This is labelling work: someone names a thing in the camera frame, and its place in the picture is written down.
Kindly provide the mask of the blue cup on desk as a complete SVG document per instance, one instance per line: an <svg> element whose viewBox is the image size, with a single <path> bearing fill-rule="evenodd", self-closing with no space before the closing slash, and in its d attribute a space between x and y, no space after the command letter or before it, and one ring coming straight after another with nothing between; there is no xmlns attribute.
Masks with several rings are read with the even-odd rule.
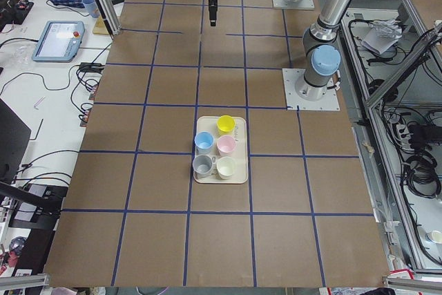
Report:
<svg viewBox="0 0 442 295"><path fill-rule="evenodd" d="M82 0L84 8L92 18L99 17L99 10L95 0Z"/></svg>

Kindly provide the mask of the yellow plastic cup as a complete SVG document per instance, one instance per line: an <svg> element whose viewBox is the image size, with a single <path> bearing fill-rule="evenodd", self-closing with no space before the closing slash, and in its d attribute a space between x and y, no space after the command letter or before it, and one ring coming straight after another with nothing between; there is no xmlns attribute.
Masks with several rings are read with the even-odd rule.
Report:
<svg viewBox="0 0 442 295"><path fill-rule="evenodd" d="M216 125L220 136L230 135L236 127L236 121L230 115L222 115L218 118Z"/></svg>

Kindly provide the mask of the blue plastic cup on tray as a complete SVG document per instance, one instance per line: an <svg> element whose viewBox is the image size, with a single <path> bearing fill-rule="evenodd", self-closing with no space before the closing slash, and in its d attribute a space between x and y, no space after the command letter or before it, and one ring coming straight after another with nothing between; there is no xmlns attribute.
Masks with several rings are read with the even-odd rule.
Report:
<svg viewBox="0 0 442 295"><path fill-rule="evenodd" d="M210 132L201 131L194 137L194 144L198 154L209 154L214 144L214 138Z"/></svg>

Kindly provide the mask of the pink plastic cup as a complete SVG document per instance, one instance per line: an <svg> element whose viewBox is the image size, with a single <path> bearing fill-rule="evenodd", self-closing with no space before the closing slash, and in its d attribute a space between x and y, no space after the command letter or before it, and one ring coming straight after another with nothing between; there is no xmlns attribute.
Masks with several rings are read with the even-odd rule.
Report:
<svg viewBox="0 0 442 295"><path fill-rule="evenodd" d="M236 149L236 141L230 135L223 135L219 137L216 145L218 153L221 156L231 156Z"/></svg>

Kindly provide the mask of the grey plastic cup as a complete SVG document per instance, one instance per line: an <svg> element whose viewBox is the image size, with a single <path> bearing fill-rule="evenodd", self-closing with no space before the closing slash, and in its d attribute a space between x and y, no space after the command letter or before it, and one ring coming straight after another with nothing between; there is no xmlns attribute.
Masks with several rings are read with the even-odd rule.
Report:
<svg viewBox="0 0 442 295"><path fill-rule="evenodd" d="M211 175L213 162L208 155L197 155L193 159L192 167L197 175L205 177Z"/></svg>

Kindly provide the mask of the cream white plastic cup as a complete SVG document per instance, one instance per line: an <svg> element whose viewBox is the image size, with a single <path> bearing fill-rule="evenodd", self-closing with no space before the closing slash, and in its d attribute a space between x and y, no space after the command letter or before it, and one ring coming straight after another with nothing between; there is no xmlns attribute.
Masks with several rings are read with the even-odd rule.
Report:
<svg viewBox="0 0 442 295"><path fill-rule="evenodd" d="M236 171L236 161L229 157L221 157L216 162L216 169L221 179L227 180L233 176Z"/></svg>

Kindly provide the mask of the wooden stand base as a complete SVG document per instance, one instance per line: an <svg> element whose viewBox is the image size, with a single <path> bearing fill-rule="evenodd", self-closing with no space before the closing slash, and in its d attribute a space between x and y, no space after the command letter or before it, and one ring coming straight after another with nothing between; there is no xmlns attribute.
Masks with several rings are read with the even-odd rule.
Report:
<svg viewBox="0 0 442 295"><path fill-rule="evenodd" d="M112 29L108 29L108 22L107 20L103 19L101 16L99 16L96 21L95 24L93 26L93 30L92 33L94 35L107 35L107 36L112 36L113 35L113 31Z"/></svg>

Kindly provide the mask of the cream serving tray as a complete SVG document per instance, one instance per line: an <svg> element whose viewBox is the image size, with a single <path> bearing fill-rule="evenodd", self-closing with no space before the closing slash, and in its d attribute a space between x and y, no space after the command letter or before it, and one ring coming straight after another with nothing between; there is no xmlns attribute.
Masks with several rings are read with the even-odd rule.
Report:
<svg viewBox="0 0 442 295"><path fill-rule="evenodd" d="M229 157L233 158L236 161L236 171L233 174L233 176L227 180L223 180L218 175L217 169L216 169L216 162L219 158L225 157L221 156L218 153L216 142L219 137L221 137L217 130L216 122L219 117L217 116L202 116L200 117L196 122L196 131L207 131L210 132L214 138L214 144L211 149L211 152L208 155L213 162L213 168L211 175L209 176L200 176L193 171L193 178L196 182L203 183L203 184L216 184L216 183L222 183L222 184L242 184L248 180L248 149L247 149L247 123L246 121L241 117L233 117L236 121L236 127L234 128L233 132L230 134L235 141L236 141L236 149L233 152L233 154ZM195 156L197 155L204 155L204 154L198 154L197 149L195 147Z"/></svg>

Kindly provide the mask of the near teach pendant tablet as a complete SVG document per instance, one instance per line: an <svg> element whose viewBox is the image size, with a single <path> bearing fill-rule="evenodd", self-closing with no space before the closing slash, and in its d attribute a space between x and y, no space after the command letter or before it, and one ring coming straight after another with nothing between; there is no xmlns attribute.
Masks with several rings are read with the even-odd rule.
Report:
<svg viewBox="0 0 442 295"><path fill-rule="evenodd" d="M85 33L82 21L48 21L32 54L35 62L70 62Z"/></svg>

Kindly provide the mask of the crumpled white paper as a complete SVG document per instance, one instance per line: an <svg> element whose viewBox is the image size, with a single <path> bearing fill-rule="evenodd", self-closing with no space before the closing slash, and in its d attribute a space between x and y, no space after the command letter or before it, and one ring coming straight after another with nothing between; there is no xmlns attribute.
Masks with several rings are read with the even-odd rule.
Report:
<svg viewBox="0 0 442 295"><path fill-rule="evenodd" d="M402 28L395 19L373 20L369 22L371 30L362 39L361 46L382 55L402 37Z"/></svg>

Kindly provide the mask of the black monitor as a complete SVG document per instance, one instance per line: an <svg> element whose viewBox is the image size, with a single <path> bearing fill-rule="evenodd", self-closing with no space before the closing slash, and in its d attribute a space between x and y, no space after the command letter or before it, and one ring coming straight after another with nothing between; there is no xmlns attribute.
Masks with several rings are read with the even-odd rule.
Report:
<svg viewBox="0 0 442 295"><path fill-rule="evenodd" d="M31 130L3 100L0 117L1 181L11 184L26 152Z"/></svg>

